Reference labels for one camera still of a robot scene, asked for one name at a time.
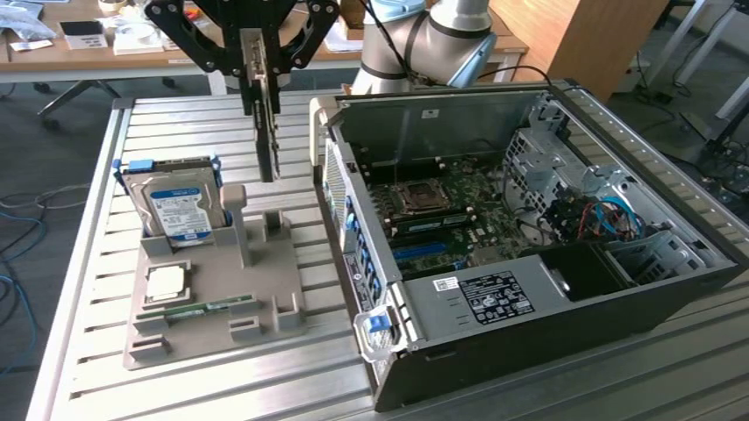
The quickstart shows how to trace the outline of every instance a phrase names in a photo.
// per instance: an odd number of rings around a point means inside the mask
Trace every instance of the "black cable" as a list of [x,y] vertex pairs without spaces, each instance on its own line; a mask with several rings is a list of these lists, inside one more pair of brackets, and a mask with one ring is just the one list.
[[13,91],[15,91],[15,83],[11,85],[11,89],[4,94],[0,94],[0,101],[8,98],[13,94]]
[[[32,364],[32,365],[25,365],[25,366],[15,366],[11,368],[11,370],[8,370],[8,374],[9,373],[27,373],[31,371],[39,371],[40,365],[39,364]],[[5,367],[0,367],[0,372],[5,371]]]
[[587,92],[590,95],[593,95],[593,92],[586,88],[583,88],[582,86],[570,86],[569,88],[562,89],[562,92],[569,92],[570,90],[581,90],[583,92]]
[[689,162],[689,161],[685,161],[685,160],[682,160],[681,158],[678,158],[678,157],[676,157],[676,156],[673,156],[673,155],[670,155],[670,154],[668,154],[668,153],[664,153],[664,152],[661,152],[661,153],[662,153],[664,156],[665,156],[666,158],[669,158],[672,161],[676,161],[676,162],[680,163],[680,164],[689,165],[689,166],[697,171],[697,173],[700,174],[700,176],[701,176],[702,178],[716,180],[716,181],[718,182],[720,186],[721,186],[721,189],[724,189],[724,190],[728,191],[729,193],[733,193],[733,194],[737,195],[738,197],[741,197],[741,196],[744,195],[741,191],[734,190],[734,189],[732,189],[730,187],[728,187],[728,186],[725,185],[722,177],[708,174],[706,171],[705,171],[697,164],[694,164],[694,163],[692,163],[692,162]]
[[[1,197],[0,200],[5,200],[8,197],[12,197],[12,196],[33,196],[33,194],[32,193],[15,193],[12,195]],[[40,213],[40,215],[36,219],[39,219],[40,221],[44,221],[45,216],[47,216],[47,207],[44,206],[43,211],[41,211],[41,213]],[[0,254],[3,254],[12,246],[15,246],[17,244],[17,242],[21,241],[28,236],[28,234],[31,234],[33,232],[33,230],[36,229],[37,226],[39,226],[37,224],[32,225],[28,228],[28,230],[25,230],[25,232],[19,237],[16,237],[16,239],[13,241],[11,241],[8,243],[8,245],[3,247],[3,249],[0,249]]]
[[372,17],[374,25],[376,26],[376,29],[379,29],[379,32],[383,34],[385,43],[387,44],[387,46],[390,47],[390,49],[395,54],[395,59],[398,60],[398,64],[401,64],[401,67],[403,68],[403,72],[406,73],[406,79],[409,79],[409,82],[413,82],[411,68],[409,67],[409,63],[401,56],[401,53],[398,53],[398,48],[395,48],[394,39],[391,38],[383,23],[380,22],[379,18],[375,15],[375,9],[372,8],[372,0],[367,0],[367,1],[359,0],[359,3],[364,6],[366,12]]
[[491,76],[495,73],[503,72],[505,70],[513,70],[513,69],[519,69],[519,68],[527,68],[529,70],[535,71],[538,74],[541,74],[541,76],[543,76],[546,83],[549,84],[549,86],[551,86],[551,79],[549,79],[549,75],[545,73],[543,70],[541,70],[539,68],[534,68],[533,66],[526,66],[525,64],[519,64],[517,66],[507,66],[506,68],[498,68],[497,70],[491,70],[490,72],[485,73],[483,75],[479,76],[479,79],[482,77],[486,76]]
[[689,90],[689,88],[686,87],[686,85],[684,85],[682,83],[677,82],[677,75],[678,72],[681,71],[681,69],[686,66],[688,62],[689,62],[689,58],[692,57],[692,54],[694,54],[694,52],[697,51],[697,49],[702,46],[702,44],[705,44],[706,39],[710,37],[710,34],[713,33],[713,30],[717,27],[717,24],[721,22],[721,20],[724,20],[725,15],[728,15],[728,12],[734,8],[736,6],[736,2],[732,2],[730,5],[728,6],[728,9],[725,9],[724,14],[720,16],[720,18],[716,20],[716,22],[713,23],[713,25],[710,26],[710,29],[708,30],[706,34],[702,36],[702,38],[697,39],[696,41],[696,45],[692,47],[692,49],[688,52],[688,55],[685,55],[684,60],[681,61],[681,64],[678,65],[677,69],[674,70],[674,73],[670,74],[670,83],[678,88],[682,89],[684,91],[680,91],[678,94],[681,94],[681,96],[685,96],[686,98],[692,97],[692,90]]
[[[3,197],[3,199],[7,199],[8,197],[12,197],[12,196],[24,196],[24,195],[29,195],[29,194],[28,193],[15,193],[12,195],[8,195],[8,196]],[[44,202],[43,202],[41,212],[40,212],[39,217],[36,219],[39,219],[40,221],[44,221],[45,217],[47,217],[47,206],[44,206]],[[5,247],[3,247],[3,250],[0,250],[0,256],[12,246],[15,246],[15,244],[17,244],[19,241],[21,241],[33,232],[33,230],[36,229],[37,226],[39,226],[37,224],[33,224],[29,227],[29,229],[25,230],[25,232],[19,237],[16,237],[15,240],[11,241],[11,243],[8,243],[8,245]],[[24,285],[19,282],[19,277],[15,273],[15,270],[13,270],[13,267],[11,266],[9,261],[3,260],[3,259],[0,259],[0,261],[3,262],[3,266],[5,267],[5,272],[8,273],[8,276],[15,280],[15,284],[17,285],[19,289],[24,292],[25,296],[28,296],[28,294],[25,293]],[[8,323],[8,321],[13,317],[13,314],[17,310],[19,304],[21,303],[21,297],[19,296],[19,293],[15,289],[11,289],[9,291],[8,290],[4,291],[3,295],[0,296],[0,302],[3,302],[3,300],[8,297],[11,292],[13,292],[15,300],[13,300],[13,304],[11,304],[11,310],[8,311],[5,316],[0,319],[0,327],[3,327]],[[44,329],[39,325],[37,320],[39,320],[39,318],[33,315],[33,323],[36,325],[36,328],[43,331]]]
[[640,81],[642,82],[642,86],[645,87],[646,91],[650,91],[650,87],[648,86],[648,81],[645,80],[645,72],[642,71],[642,65],[640,64],[640,50],[637,50],[637,71],[640,72]]
[[645,105],[648,105],[649,107],[665,112],[666,114],[669,114],[669,119],[666,120],[661,120],[650,125],[646,125],[645,127],[642,127],[638,132],[640,134],[645,134],[645,132],[648,132],[649,130],[653,130],[656,127],[660,127],[662,125],[666,125],[668,123],[672,123],[673,121],[677,121],[678,117],[677,114],[669,110],[666,107],[664,107],[662,105],[658,105],[657,103],[653,103],[650,101],[649,95],[652,95],[650,93],[650,87],[648,85],[648,81],[645,80],[645,71],[642,70],[642,64],[640,62],[640,56],[641,56],[641,52],[638,50],[637,52],[637,70],[640,72],[640,80],[642,81],[642,88],[645,89],[645,94],[648,95],[642,95],[641,93],[638,95],[634,96],[634,99],[638,101],[638,103],[642,103]]

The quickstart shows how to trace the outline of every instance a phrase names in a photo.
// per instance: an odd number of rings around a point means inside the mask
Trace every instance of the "white cable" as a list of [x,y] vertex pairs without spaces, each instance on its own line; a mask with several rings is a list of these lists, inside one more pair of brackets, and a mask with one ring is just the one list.
[[76,206],[81,206],[83,204],[85,204],[85,200],[81,200],[80,202],[76,202],[76,203],[61,204],[61,205],[57,205],[57,206],[48,206],[43,203],[44,203],[44,201],[47,201],[47,200],[52,199],[55,196],[57,196],[60,193],[64,193],[67,191],[73,191],[73,190],[77,190],[77,189],[87,189],[88,187],[91,187],[89,183],[72,184],[71,186],[63,186],[59,189],[43,192],[37,197],[33,198],[32,201],[25,202],[25,203],[9,204],[9,203],[5,203],[5,202],[0,201],[0,207],[7,208],[7,209],[19,209],[19,208],[27,208],[29,206],[36,206],[37,208],[43,208],[43,209],[48,209],[48,210],[60,210],[60,209],[75,208]]

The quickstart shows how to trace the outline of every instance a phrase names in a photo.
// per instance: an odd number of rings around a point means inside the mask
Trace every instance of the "wooden desk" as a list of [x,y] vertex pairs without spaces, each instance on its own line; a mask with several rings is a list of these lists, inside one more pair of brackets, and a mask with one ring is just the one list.
[[[490,0],[530,50],[522,64],[571,77],[609,99],[668,0]],[[541,80],[531,70],[521,81]]]
[[[92,20],[104,16],[96,0],[71,0],[67,4],[45,4],[43,22],[60,33],[59,23],[63,21]],[[280,29],[280,42],[287,42],[299,32],[307,19],[306,13],[292,12]],[[501,66],[513,65],[527,47],[515,38],[501,19],[495,16],[493,30],[499,35],[498,46],[490,62]],[[215,26],[207,30],[207,35],[218,39]],[[127,79],[135,77],[202,75],[204,72],[192,63],[182,51],[163,53],[115,55],[111,48],[89,50],[69,50],[65,40],[52,40],[51,47],[17,53],[7,45],[19,39],[12,31],[5,31],[0,37],[0,82],[51,82],[95,79]],[[332,53],[324,44],[315,54],[315,59],[307,69],[358,68],[359,52]],[[220,80],[212,83],[222,92]]]

